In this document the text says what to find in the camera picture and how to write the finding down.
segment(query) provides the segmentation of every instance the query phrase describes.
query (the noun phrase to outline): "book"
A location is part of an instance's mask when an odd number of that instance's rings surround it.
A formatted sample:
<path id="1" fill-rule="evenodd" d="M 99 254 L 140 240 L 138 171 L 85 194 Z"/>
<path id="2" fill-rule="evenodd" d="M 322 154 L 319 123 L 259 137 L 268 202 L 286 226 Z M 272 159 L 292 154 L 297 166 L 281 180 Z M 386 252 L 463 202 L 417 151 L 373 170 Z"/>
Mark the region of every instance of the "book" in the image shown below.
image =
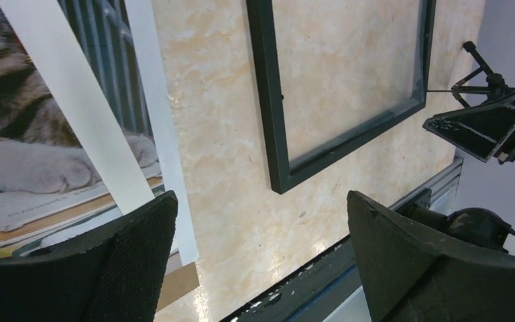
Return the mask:
<path id="1" fill-rule="evenodd" d="M 58 228 L 58 230 L 62 230 L 64 228 L 70 227 L 70 225 L 63 225 L 62 227 Z M 31 237 L 27 237 L 21 241 L 18 241 L 14 244 L 0 247 L 0 258 L 5 257 L 19 257 L 21 254 L 20 251 L 22 249 L 26 249 L 27 246 L 34 245 L 35 243 L 40 244 L 40 240 L 43 240 L 46 236 L 53 234 L 53 231 L 45 231 L 43 233 L 39 233 L 37 235 L 33 235 Z"/>
<path id="2" fill-rule="evenodd" d="M 151 188 L 162 185 L 160 165 L 142 169 Z M 0 193 L 0 248 L 115 206 L 103 182 L 64 194 Z"/>
<path id="3" fill-rule="evenodd" d="M 153 193 L 155 196 L 158 196 L 164 193 L 164 188 L 162 186 L 153 189 Z M 64 242 L 70 238 L 74 238 L 78 235 L 81 235 L 87 231 L 90 231 L 94 228 L 102 226 L 114 219 L 121 217 L 122 214 L 117 207 L 111 207 L 108 210 L 101 211 L 93 216 L 81 219 L 80 221 L 73 223 L 67 227 L 59 229 L 58 231 L 53 231 L 52 233 L 47 234 L 44 237 L 35 239 L 30 243 L 24 244 L 22 247 L 18 249 L 14 249 L 11 253 L 14 257 L 22 257 L 26 256 L 35 250 L 40 248 L 46 248 L 49 246 L 53 246 L 60 242 Z M 176 247 L 176 240 L 173 239 L 173 246 L 171 249 L 171 253 L 173 254 L 178 247 Z"/>

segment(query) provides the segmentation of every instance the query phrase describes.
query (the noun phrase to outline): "cat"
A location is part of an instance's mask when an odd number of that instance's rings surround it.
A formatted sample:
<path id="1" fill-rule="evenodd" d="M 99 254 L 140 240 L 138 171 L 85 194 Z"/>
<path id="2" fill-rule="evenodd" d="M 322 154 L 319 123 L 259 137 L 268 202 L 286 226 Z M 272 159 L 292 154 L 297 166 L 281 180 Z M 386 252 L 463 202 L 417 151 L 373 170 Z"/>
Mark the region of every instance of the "cat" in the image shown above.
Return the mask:
<path id="1" fill-rule="evenodd" d="M 158 160 L 149 137 L 123 131 L 142 168 Z M 98 180 L 97 171 L 0 10 L 0 191 L 63 193 Z"/>

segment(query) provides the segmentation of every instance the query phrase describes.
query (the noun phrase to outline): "black picture frame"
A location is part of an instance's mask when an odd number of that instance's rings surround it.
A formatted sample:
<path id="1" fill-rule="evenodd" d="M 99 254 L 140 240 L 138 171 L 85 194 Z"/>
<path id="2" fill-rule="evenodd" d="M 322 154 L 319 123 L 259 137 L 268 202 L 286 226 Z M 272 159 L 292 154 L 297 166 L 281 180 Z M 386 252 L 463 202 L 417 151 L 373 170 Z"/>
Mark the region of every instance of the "black picture frame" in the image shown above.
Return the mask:
<path id="1" fill-rule="evenodd" d="M 341 140 L 338 144 L 322 150 L 300 162 L 296 167 L 291 168 L 287 148 L 272 0 L 247 0 L 255 77 L 273 191 L 280 195 L 289 191 L 425 107 L 436 0 L 421 0 L 420 3 L 420 23 L 417 38 L 420 59 L 416 59 L 415 68 L 421 68 L 421 70 L 417 70 L 417 72 L 421 71 L 419 73 L 421 79 L 414 81 L 416 90 L 414 90 L 412 97 L 398 104 L 404 106 L 409 104 L 410 107 L 403 113 L 393 116 L 387 115 L 386 120 L 378 121 L 376 126 L 369 126 L 369 123 L 373 121 L 370 120 L 355 127 L 355 129 L 345 133 L 344 140 Z"/>

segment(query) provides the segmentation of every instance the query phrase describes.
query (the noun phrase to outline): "white cardboard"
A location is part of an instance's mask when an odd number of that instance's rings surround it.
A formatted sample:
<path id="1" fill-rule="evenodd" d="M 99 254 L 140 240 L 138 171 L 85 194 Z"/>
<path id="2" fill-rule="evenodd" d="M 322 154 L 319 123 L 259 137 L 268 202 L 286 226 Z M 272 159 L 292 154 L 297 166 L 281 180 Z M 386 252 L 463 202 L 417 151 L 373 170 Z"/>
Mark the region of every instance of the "white cardboard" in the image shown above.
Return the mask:
<path id="1" fill-rule="evenodd" d="M 153 7 L 151 0 L 125 0 L 125 8 L 165 189 L 173 190 L 178 199 L 175 237 L 184 266 L 198 260 L 198 247 L 190 218 Z"/>

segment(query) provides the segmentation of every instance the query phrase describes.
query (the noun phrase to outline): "black fabric mesh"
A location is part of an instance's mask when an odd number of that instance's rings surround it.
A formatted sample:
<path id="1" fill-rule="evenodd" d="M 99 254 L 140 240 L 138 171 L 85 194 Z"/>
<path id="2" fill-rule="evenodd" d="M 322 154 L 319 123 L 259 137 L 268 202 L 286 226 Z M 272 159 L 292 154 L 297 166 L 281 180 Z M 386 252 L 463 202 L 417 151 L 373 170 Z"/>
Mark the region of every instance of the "black fabric mesh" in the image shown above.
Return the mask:
<path id="1" fill-rule="evenodd" d="M 175 230 L 169 204 L 155 204 L 118 233 L 82 321 L 153 321 Z"/>

